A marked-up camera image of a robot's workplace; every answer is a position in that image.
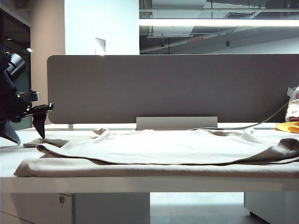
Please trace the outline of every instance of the ceiling light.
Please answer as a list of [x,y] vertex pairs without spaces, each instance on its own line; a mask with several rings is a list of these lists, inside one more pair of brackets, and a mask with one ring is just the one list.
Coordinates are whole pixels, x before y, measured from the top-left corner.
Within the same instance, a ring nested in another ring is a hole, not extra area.
[[202,26],[202,27],[299,27],[299,20],[253,19],[139,19],[140,26]]

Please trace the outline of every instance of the red sign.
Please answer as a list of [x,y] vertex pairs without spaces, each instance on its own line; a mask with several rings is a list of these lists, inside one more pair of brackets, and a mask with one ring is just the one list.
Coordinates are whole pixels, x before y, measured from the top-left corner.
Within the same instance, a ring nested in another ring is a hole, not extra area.
[[189,41],[187,41],[187,43],[191,43],[191,42],[194,42],[194,41],[201,41],[201,40],[203,40],[203,39],[204,39],[204,38],[201,37],[201,38],[197,38],[197,39],[189,40]]

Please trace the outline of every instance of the floor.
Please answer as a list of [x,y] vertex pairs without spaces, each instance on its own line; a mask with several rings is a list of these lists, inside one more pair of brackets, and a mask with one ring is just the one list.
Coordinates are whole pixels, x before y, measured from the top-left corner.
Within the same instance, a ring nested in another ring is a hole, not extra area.
[[151,193],[151,224],[267,224],[249,215],[243,192]]

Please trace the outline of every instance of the white wall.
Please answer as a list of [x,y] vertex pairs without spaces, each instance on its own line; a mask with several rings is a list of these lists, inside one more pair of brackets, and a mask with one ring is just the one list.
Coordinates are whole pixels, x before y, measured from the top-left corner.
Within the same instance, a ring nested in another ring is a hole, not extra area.
[[138,55],[138,19],[138,0],[65,0],[65,52],[94,55],[100,38],[107,55]]
[[48,103],[47,59],[65,53],[64,0],[31,0],[30,20],[32,89],[40,92],[40,105]]

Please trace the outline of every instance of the cable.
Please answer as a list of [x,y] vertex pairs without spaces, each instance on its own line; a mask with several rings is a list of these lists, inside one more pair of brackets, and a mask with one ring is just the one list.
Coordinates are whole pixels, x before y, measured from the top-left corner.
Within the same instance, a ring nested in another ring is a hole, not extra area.
[[278,109],[278,111],[276,111],[274,114],[272,114],[270,117],[268,117],[266,120],[263,120],[257,124],[254,125],[249,125],[249,126],[245,126],[245,127],[228,127],[228,128],[221,128],[221,127],[200,127],[200,128],[193,128],[193,129],[189,129],[189,131],[194,131],[194,130],[199,130],[199,129],[211,129],[211,130],[242,130],[242,129],[246,129],[249,127],[254,127],[257,125],[260,125],[264,122],[267,122],[268,120],[270,120],[271,118],[273,118],[276,114],[278,114],[282,109],[284,109],[287,105],[289,104],[289,101],[287,103],[285,103],[282,107],[280,107]]

